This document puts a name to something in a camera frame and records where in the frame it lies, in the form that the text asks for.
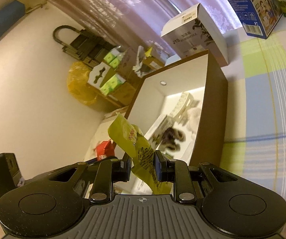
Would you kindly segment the long white ointment box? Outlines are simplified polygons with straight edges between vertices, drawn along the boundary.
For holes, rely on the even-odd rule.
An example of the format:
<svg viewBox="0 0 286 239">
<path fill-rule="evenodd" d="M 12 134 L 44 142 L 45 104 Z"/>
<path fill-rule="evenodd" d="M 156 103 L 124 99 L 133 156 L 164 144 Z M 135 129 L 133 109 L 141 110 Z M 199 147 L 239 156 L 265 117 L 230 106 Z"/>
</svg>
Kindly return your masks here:
<svg viewBox="0 0 286 239">
<path fill-rule="evenodd" d="M 155 120 L 150 129 L 146 132 L 144 137 L 148 140 L 152 149 L 156 149 L 161 143 L 163 133 L 166 129 L 174 125 L 174 119 L 166 114 L 161 114 Z"/>
</svg>

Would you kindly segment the black device on floor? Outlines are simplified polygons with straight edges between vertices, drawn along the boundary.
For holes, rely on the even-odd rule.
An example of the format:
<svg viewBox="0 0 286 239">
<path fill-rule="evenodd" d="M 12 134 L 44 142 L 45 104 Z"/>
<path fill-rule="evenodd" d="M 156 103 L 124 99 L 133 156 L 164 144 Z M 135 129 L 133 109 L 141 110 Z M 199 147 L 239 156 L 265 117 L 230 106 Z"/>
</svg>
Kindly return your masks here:
<svg viewBox="0 0 286 239">
<path fill-rule="evenodd" d="M 0 198 L 24 184 L 14 153 L 0 153 Z"/>
</svg>

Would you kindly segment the large brown cardboard box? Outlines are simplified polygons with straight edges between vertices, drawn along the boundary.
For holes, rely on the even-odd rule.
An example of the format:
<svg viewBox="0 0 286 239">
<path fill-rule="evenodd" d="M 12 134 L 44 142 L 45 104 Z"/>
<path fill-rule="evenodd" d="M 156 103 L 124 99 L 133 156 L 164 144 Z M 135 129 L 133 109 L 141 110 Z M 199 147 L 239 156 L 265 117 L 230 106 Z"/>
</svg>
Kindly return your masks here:
<svg viewBox="0 0 286 239">
<path fill-rule="evenodd" d="M 108 128 L 116 153 L 133 160 L 131 194 L 168 194 L 158 182 L 152 152 L 185 161 L 219 165 L 223 150 L 228 84 L 210 51 L 179 60 L 144 78 L 126 114 Z"/>
</svg>

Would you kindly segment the black folded step ladder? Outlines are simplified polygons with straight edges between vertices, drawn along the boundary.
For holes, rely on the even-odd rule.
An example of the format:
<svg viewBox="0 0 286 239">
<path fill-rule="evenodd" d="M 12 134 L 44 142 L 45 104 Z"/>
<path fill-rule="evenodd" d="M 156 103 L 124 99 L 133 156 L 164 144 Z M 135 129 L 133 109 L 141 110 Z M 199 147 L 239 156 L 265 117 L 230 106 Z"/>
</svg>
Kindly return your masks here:
<svg viewBox="0 0 286 239">
<path fill-rule="evenodd" d="M 63 29 L 69 29 L 78 34 L 78 36 L 70 43 L 67 44 L 60 40 L 58 34 Z M 77 61 L 83 62 L 90 68 L 94 68 L 101 62 L 107 53 L 115 48 L 100 36 L 87 31 L 86 29 L 78 30 L 70 25 L 58 26 L 52 33 L 54 41 L 61 44 L 62 51 L 72 56 Z"/>
</svg>

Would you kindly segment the blue rectangular wall pad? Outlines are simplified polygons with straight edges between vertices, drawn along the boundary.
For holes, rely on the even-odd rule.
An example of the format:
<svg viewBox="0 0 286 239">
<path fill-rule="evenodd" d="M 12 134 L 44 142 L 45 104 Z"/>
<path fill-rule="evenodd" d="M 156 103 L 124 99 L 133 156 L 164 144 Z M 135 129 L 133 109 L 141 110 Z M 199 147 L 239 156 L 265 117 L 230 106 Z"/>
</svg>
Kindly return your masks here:
<svg viewBox="0 0 286 239">
<path fill-rule="evenodd" d="M 0 10 L 0 37 L 3 36 L 26 12 L 26 7 L 18 0 L 13 0 Z"/>
</svg>

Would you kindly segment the yellow plastic bag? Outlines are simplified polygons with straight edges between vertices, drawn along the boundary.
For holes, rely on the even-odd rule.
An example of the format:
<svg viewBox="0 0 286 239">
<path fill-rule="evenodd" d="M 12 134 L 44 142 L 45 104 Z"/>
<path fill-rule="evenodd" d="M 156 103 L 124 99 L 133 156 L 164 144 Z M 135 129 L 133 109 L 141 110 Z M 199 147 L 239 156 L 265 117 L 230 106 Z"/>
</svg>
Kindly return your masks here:
<svg viewBox="0 0 286 239">
<path fill-rule="evenodd" d="M 91 106 L 96 103 L 97 92 L 88 84 L 91 69 L 83 62 L 74 62 L 68 72 L 67 88 L 80 103 Z"/>
</svg>

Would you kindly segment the red snack packet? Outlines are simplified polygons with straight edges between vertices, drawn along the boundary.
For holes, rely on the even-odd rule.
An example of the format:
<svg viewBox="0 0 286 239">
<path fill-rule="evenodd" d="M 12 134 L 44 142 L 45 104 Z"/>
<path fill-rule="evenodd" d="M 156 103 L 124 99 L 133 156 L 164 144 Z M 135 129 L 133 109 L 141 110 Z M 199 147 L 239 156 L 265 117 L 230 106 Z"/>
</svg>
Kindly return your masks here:
<svg viewBox="0 0 286 239">
<path fill-rule="evenodd" d="M 95 153 L 98 161 L 106 159 L 107 157 L 114 157 L 115 151 L 113 143 L 110 140 L 102 141 L 95 147 Z"/>
</svg>

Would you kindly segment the blue printed carton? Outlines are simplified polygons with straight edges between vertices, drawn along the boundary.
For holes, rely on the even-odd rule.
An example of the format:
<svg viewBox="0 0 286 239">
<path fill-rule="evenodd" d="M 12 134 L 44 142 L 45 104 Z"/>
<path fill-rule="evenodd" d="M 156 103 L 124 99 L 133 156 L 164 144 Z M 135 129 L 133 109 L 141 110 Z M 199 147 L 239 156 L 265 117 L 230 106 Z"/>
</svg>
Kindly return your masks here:
<svg viewBox="0 0 286 239">
<path fill-rule="evenodd" d="M 278 0 L 228 0 L 247 35 L 267 39 L 283 15 Z"/>
</svg>

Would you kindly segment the yellow snack packet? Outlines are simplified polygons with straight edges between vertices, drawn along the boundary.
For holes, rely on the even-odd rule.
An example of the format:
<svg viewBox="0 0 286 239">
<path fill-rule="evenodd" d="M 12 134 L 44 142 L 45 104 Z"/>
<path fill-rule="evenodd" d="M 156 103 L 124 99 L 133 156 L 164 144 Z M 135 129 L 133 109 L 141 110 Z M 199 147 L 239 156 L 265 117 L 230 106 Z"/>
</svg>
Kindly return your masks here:
<svg viewBox="0 0 286 239">
<path fill-rule="evenodd" d="M 131 172 L 146 183 L 154 194 L 169 194 L 172 185 L 157 179 L 154 152 L 141 130 L 119 114 L 108 128 L 109 137 L 132 159 Z"/>
</svg>

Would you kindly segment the grey white appliance box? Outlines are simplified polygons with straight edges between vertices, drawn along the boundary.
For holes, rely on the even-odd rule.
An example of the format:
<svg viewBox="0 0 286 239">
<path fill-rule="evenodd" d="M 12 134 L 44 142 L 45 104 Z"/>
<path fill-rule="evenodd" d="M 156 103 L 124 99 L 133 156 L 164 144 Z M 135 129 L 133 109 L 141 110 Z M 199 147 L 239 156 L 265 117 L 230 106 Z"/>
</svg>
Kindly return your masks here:
<svg viewBox="0 0 286 239">
<path fill-rule="evenodd" d="M 170 19 L 163 26 L 161 38 L 182 59 L 210 50 L 219 66 L 229 64 L 225 38 L 200 3 Z"/>
</svg>

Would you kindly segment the white knitted cloth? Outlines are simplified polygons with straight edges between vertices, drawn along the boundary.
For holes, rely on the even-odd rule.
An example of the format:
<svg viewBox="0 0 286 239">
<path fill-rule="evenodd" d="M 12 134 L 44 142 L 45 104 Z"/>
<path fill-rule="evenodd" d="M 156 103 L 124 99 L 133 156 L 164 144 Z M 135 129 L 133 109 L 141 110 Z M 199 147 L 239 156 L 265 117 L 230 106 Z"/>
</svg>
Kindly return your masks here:
<svg viewBox="0 0 286 239">
<path fill-rule="evenodd" d="M 199 107 L 193 107 L 187 111 L 187 117 L 188 117 L 187 129 L 194 134 L 198 132 L 200 115 L 201 115 L 201 109 Z"/>
</svg>

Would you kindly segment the white plastic hair claw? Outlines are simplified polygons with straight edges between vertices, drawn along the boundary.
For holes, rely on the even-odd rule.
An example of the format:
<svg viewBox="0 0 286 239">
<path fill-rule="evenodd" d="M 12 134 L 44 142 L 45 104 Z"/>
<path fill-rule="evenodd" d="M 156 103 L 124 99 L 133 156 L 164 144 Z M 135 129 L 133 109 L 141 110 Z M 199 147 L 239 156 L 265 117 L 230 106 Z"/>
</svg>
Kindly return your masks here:
<svg viewBox="0 0 286 239">
<path fill-rule="evenodd" d="M 188 121 L 187 111 L 190 108 L 197 107 L 199 103 L 200 100 L 194 99 L 194 97 L 189 92 L 183 92 L 169 116 L 175 122 L 184 126 Z"/>
</svg>

